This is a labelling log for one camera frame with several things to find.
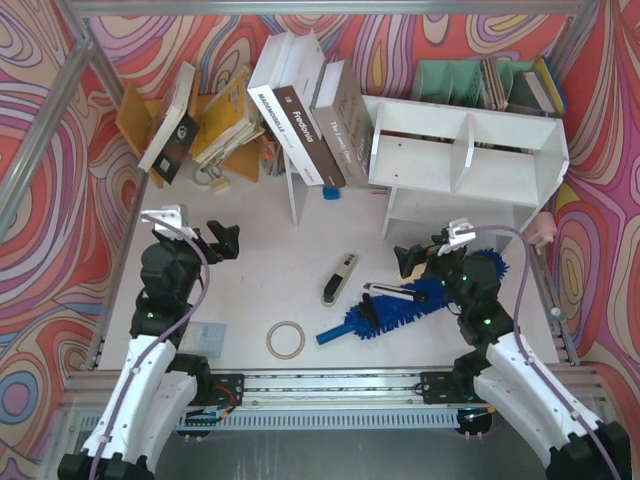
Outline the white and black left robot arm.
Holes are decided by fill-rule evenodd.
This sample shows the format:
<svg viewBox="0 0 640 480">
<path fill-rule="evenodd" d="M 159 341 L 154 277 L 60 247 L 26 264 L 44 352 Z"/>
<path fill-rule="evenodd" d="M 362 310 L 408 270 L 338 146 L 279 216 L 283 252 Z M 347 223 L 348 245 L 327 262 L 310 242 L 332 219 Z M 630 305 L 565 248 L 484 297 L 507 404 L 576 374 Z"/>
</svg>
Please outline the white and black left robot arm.
<svg viewBox="0 0 640 480">
<path fill-rule="evenodd" d="M 239 254 L 238 226 L 211 220 L 215 242 L 199 230 L 171 221 L 159 211 L 142 220 L 153 226 L 155 243 L 141 255 L 143 287 L 136 297 L 127 355 L 97 425 L 76 454 L 65 454 L 60 479 L 152 479 L 159 457 L 182 413 L 213 400 L 210 366 L 204 356 L 179 346 L 189 320 L 204 301 L 211 266 Z"/>
</svg>

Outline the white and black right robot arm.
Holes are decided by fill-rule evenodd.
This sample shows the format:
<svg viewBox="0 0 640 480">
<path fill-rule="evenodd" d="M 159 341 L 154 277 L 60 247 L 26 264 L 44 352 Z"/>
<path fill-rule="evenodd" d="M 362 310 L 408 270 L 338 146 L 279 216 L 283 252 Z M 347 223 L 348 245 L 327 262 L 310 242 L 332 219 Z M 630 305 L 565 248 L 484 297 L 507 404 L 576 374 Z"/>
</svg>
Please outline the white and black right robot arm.
<svg viewBox="0 0 640 480">
<path fill-rule="evenodd" d="M 429 247 L 395 247 L 399 273 L 423 264 L 448 303 L 458 309 L 460 333 L 472 352 L 454 362 L 456 393 L 476 396 L 499 414 L 535 452 L 549 479 L 630 479 L 629 435 L 582 404 L 535 354 L 517 313 L 498 299 L 501 257 L 450 250 L 445 236 Z"/>
</svg>

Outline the blue microfiber duster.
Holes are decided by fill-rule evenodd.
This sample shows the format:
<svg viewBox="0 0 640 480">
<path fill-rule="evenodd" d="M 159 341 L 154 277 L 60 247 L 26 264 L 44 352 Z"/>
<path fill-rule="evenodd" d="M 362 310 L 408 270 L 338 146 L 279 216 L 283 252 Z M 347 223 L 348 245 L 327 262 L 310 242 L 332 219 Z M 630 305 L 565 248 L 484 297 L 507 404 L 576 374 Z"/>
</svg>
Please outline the blue microfiber duster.
<svg viewBox="0 0 640 480">
<path fill-rule="evenodd" d="M 473 279 L 485 278 L 488 275 L 487 279 L 493 280 L 497 285 L 500 285 L 509 269 L 501 255 L 493 249 L 479 250 L 465 256 L 462 266 L 463 272 L 471 275 Z M 318 344 L 326 344 L 349 333 L 354 333 L 362 340 L 373 339 L 454 303 L 453 298 L 445 292 L 442 283 L 433 276 L 421 278 L 402 287 L 422 292 L 428 299 L 419 303 L 364 293 L 362 301 L 346 313 L 342 325 L 316 336 Z"/>
</svg>

